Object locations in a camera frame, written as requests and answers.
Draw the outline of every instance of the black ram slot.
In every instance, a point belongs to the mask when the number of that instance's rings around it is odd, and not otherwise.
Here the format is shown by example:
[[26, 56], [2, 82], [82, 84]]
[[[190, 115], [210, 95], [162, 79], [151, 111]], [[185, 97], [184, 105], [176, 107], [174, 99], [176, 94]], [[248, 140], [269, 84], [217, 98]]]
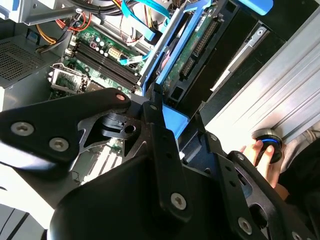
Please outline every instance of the black ram slot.
[[121, 66], [119, 63], [109, 59], [108, 57], [105, 57], [104, 55], [100, 54], [99, 52], [93, 50], [89, 46], [85, 45], [84, 43], [80, 43], [78, 45], [78, 51], [85, 53], [87, 55], [88, 53], [91, 53], [90, 56], [95, 57], [94, 60], [99, 61], [100, 64], [104, 65], [114, 73], [126, 78], [128, 81], [132, 83], [137, 83], [139, 78], [135, 76], [134, 73], [130, 72], [125, 67]]
[[105, 76], [105, 77], [107, 77], [109, 79], [112, 79], [113, 81], [117, 82], [118, 84], [120, 84], [124, 88], [126, 88], [128, 90], [132, 90], [134, 88], [135, 85], [133, 83], [130, 83], [127, 80], [125, 80], [124, 78], [122, 78], [121, 76], [118, 76], [117, 74], [114, 74], [112, 71], [110, 71], [106, 67], [104, 67], [102, 65], [99, 65], [97, 62], [91, 60], [90, 58], [88, 58], [87, 56], [83, 55], [82, 53], [78, 52], [75, 57], [79, 61], [81, 61], [82, 63], [88, 65], [91, 68], [93, 68], [97, 72], [101, 73], [103, 76]]

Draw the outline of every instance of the motherboard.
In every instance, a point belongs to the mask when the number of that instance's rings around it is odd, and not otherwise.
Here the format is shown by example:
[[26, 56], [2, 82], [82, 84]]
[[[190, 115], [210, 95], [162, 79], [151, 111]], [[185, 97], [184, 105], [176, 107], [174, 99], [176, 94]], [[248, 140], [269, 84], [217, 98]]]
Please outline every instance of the motherboard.
[[71, 37], [62, 63], [52, 66], [48, 80], [50, 99], [103, 88], [116, 88], [131, 97], [141, 95], [137, 85], [145, 62], [122, 65], [120, 60], [138, 56], [99, 31], [88, 27]]
[[[142, 95], [136, 84], [145, 62], [122, 65], [120, 60], [138, 56], [99, 31], [88, 27], [71, 37], [62, 62], [52, 65], [48, 80], [51, 82], [50, 100], [116, 88], [129, 98]], [[90, 153], [80, 155], [84, 162], [94, 159], [87, 173], [77, 173], [79, 184], [91, 181], [122, 163], [122, 140], [111, 138], [105, 145], [93, 147]]]

